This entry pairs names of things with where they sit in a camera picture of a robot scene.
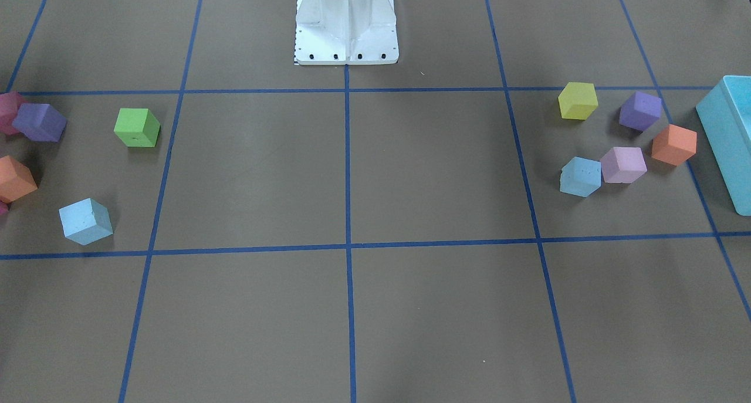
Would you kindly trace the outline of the light blue block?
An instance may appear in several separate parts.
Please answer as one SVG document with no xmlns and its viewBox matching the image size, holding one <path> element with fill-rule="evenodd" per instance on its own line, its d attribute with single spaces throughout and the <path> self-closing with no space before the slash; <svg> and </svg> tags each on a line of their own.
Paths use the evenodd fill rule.
<svg viewBox="0 0 751 403">
<path fill-rule="evenodd" d="M 59 209 L 64 237 L 79 245 L 114 234 L 109 210 L 94 199 L 84 199 Z"/>
<path fill-rule="evenodd" d="M 561 168 L 560 192 L 589 197 L 603 184 L 601 162 L 573 157 Z"/>
</svg>

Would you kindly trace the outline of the yellow foam block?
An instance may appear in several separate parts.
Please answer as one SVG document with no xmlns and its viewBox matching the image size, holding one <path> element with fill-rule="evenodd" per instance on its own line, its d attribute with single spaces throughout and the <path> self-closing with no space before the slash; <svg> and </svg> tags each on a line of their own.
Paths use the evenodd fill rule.
<svg viewBox="0 0 751 403">
<path fill-rule="evenodd" d="M 587 120 L 599 107 L 595 85 L 568 82 L 558 96 L 560 114 L 567 120 Z"/>
</svg>

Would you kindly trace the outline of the pink lilac foam block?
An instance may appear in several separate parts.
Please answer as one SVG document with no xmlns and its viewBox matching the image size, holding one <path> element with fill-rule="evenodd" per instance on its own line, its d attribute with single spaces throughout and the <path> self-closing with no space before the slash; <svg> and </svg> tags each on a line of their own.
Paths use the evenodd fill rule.
<svg viewBox="0 0 751 403">
<path fill-rule="evenodd" d="M 639 147 L 612 147 L 599 162 L 603 181 L 610 184 L 632 184 L 648 171 Z"/>
</svg>

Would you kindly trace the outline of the green foam block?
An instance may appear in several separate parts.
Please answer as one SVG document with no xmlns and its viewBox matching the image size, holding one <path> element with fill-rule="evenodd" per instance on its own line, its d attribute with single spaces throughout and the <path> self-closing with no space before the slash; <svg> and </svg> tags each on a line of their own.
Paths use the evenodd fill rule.
<svg viewBox="0 0 751 403">
<path fill-rule="evenodd" d="M 160 130 L 150 109 L 121 108 L 113 132 L 127 147 L 155 147 Z"/>
</svg>

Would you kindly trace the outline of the light blue plastic bin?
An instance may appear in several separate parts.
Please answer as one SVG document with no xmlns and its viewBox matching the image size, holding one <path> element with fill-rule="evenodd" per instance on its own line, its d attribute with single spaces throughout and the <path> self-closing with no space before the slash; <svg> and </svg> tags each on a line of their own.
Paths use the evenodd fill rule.
<svg viewBox="0 0 751 403">
<path fill-rule="evenodd" d="M 725 75 L 695 106 L 736 213 L 750 215 L 750 77 Z"/>
</svg>

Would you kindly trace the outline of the magenta block near purple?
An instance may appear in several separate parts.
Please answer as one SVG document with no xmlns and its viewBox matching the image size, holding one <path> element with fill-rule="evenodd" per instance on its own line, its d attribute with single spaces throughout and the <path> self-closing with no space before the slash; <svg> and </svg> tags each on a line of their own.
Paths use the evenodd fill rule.
<svg viewBox="0 0 751 403">
<path fill-rule="evenodd" d="M 1 132 L 6 136 L 19 135 L 21 131 L 13 127 L 17 111 L 26 99 L 18 92 L 7 92 L 1 95 Z"/>
</svg>

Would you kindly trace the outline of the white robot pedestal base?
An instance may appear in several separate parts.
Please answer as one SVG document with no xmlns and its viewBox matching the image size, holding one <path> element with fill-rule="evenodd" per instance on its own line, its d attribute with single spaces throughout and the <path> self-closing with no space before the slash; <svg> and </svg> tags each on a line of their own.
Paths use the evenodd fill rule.
<svg viewBox="0 0 751 403">
<path fill-rule="evenodd" d="M 297 0 L 293 61 L 301 66 L 398 62 L 394 0 Z"/>
</svg>

